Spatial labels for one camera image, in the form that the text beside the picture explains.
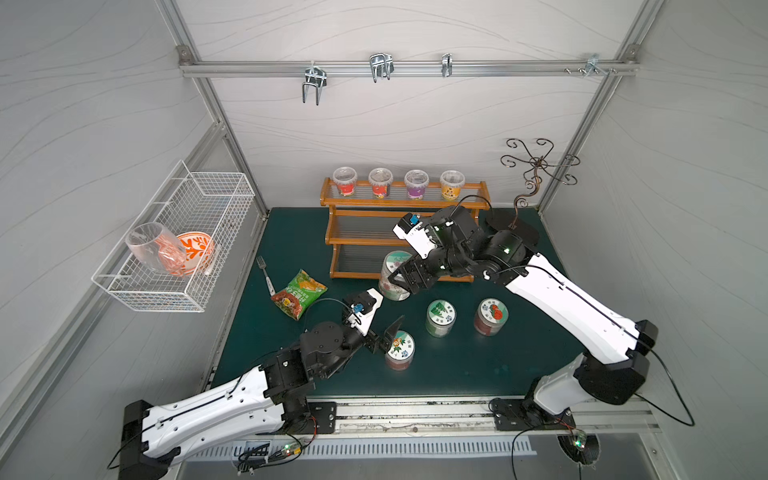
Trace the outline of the flower label seed jar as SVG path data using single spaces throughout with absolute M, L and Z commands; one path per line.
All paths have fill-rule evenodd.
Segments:
M 406 289 L 389 280 L 389 276 L 410 258 L 411 254 L 402 250 L 391 251 L 385 256 L 379 279 L 379 291 L 385 298 L 392 301 L 404 301 L 410 296 Z

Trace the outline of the orange fruit label jar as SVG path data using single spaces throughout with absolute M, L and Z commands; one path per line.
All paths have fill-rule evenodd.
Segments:
M 415 340 L 406 331 L 398 330 L 385 356 L 386 365 L 396 371 L 406 370 L 415 355 Z

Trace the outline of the green leaf label jar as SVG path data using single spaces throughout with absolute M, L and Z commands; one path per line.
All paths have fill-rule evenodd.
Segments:
M 456 320 L 456 309 L 447 300 L 438 299 L 427 308 L 425 327 L 436 338 L 447 336 Z

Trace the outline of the small clear-lid jar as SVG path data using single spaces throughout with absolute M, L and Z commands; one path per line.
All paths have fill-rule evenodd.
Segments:
M 375 168 L 369 172 L 368 182 L 373 196 L 377 199 L 385 199 L 389 196 L 390 186 L 394 177 L 387 168 Z
M 442 198 L 446 201 L 457 200 L 465 181 L 465 175 L 458 170 L 444 171 L 440 176 Z
M 343 197 L 352 196 L 355 193 L 358 175 L 354 168 L 342 166 L 334 170 L 332 181 L 338 193 Z
M 404 176 L 404 184 L 409 199 L 421 200 L 429 186 L 429 175 L 419 169 L 409 170 Z

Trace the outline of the small clear-lid jar top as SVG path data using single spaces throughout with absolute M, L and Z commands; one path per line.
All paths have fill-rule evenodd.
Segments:
M 352 196 L 355 193 L 358 175 L 354 168 L 342 166 L 334 170 L 332 181 L 338 193 L 343 197 Z

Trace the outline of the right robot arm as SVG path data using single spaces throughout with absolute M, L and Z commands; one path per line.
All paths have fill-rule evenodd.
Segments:
M 480 224 L 460 205 L 429 217 L 407 213 L 393 228 L 415 254 L 389 277 L 416 294 L 443 277 L 471 275 L 504 287 L 555 320 L 584 347 L 535 380 L 514 415 L 530 428 L 564 424 L 573 406 L 594 399 L 623 405 L 645 384 L 658 329 L 615 313 L 559 272 L 538 251 L 538 232 L 514 220 Z

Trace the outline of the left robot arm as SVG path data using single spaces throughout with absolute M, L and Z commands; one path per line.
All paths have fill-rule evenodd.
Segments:
M 303 427 L 316 382 L 342 370 L 361 348 L 387 352 L 402 322 L 397 318 L 381 334 L 356 321 L 322 322 L 226 384 L 166 405 L 135 401 L 124 409 L 108 467 L 121 479 L 160 479 L 207 448 Z

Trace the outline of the tomato label seed jar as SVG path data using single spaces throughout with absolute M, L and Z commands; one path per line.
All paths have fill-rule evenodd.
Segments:
M 486 298 L 477 307 L 474 327 L 481 335 L 494 336 L 503 328 L 508 318 L 508 308 L 502 301 Z

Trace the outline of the green snack packet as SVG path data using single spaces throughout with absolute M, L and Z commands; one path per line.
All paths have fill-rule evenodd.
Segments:
M 326 291 L 324 284 L 301 269 L 285 288 L 271 296 L 271 301 L 289 318 L 298 321 Z

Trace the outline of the orange patterned bowl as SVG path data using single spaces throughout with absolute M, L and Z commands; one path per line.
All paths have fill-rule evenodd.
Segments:
M 215 255 L 215 242 L 212 237 L 200 231 L 185 232 L 177 236 L 186 252 L 184 266 L 175 272 L 175 276 L 190 276 L 195 272 L 205 272 Z

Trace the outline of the metal single hook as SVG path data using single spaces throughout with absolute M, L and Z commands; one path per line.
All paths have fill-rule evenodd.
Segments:
M 443 78 L 449 78 L 453 70 L 453 57 L 451 53 L 445 53 L 441 58 L 441 75 Z

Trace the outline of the metal double hook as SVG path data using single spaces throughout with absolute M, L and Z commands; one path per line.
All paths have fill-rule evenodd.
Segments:
M 327 80 L 327 72 L 317 65 L 312 64 L 306 69 L 304 71 L 304 82 L 302 83 L 302 102 L 306 104 L 309 92 L 313 91 L 315 94 L 315 105 L 318 106 L 323 89 L 327 86 Z
M 394 71 L 393 57 L 388 53 L 373 54 L 369 58 L 369 67 L 374 83 L 377 83 L 379 79 L 390 80 Z

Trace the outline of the clear glass cup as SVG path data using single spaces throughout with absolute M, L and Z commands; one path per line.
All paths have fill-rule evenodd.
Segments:
M 154 272 L 180 274 L 185 268 L 185 247 L 159 222 L 134 227 L 126 234 L 125 244 L 140 263 Z

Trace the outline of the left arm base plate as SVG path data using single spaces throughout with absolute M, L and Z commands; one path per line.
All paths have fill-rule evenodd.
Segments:
M 301 434 L 330 435 L 336 431 L 337 402 L 310 400 L 307 408 L 305 419 L 299 423 Z

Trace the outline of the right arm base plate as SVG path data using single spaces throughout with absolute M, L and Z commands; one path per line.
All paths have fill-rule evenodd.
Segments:
M 489 401 L 488 407 L 498 431 L 522 431 L 524 429 L 571 431 L 576 428 L 570 409 L 559 414 L 551 414 L 530 399 L 496 397 Z

